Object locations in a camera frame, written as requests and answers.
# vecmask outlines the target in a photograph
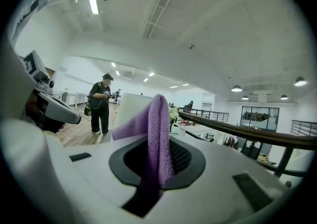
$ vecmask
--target desk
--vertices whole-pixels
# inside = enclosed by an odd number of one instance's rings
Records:
[[[80,96],[80,95],[84,97],[83,104],[85,104],[85,97],[88,96],[88,94],[76,92],[75,110],[77,110],[78,96]]]

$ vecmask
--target air vent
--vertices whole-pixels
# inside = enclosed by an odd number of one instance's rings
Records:
[[[123,78],[126,80],[133,80],[133,77],[130,75],[124,75]]]

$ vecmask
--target person sitting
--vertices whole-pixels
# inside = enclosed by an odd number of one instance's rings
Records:
[[[118,103],[118,98],[121,97],[121,96],[120,96],[120,92],[121,92],[121,89],[119,88],[119,90],[116,91],[115,94],[114,94],[114,98],[115,98],[114,101],[115,101],[115,103]]]
[[[190,109],[192,109],[192,108],[193,108],[193,104],[194,104],[194,102],[193,102],[193,101],[190,101],[190,103],[188,104],[188,107],[189,107]]]
[[[214,141],[214,138],[213,138],[213,137],[214,137],[214,135],[212,135],[211,138],[209,139],[210,142],[213,142],[213,141]]]

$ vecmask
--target man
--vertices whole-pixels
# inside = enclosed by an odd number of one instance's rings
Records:
[[[116,103],[118,102],[118,98],[120,97],[120,92],[121,92],[121,89],[119,88],[119,90],[116,91],[115,94],[114,94],[114,97],[115,97],[114,101]]]
[[[194,104],[194,102],[193,102],[193,101],[190,101],[190,103],[188,104],[188,107],[189,107],[190,109],[192,109],[192,108],[193,108],[193,104]]]
[[[109,98],[111,96],[110,85],[113,78],[110,74],[105,74],[101,82],[93,85],[90,91],[90,107],[91,107],[91,132],[100,134],[99,117],[101,119],[101,128],[103,135],[108,133],[109,123]]]

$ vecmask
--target purple microfiber cloth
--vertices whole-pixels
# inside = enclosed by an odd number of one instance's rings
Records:
[[[169,146],[169,112],[167,100],[158,94],[137,115],[112,131],[114,140],[148,133],[148,152],[142,183],[147,191],[157,191],[174,176]]]

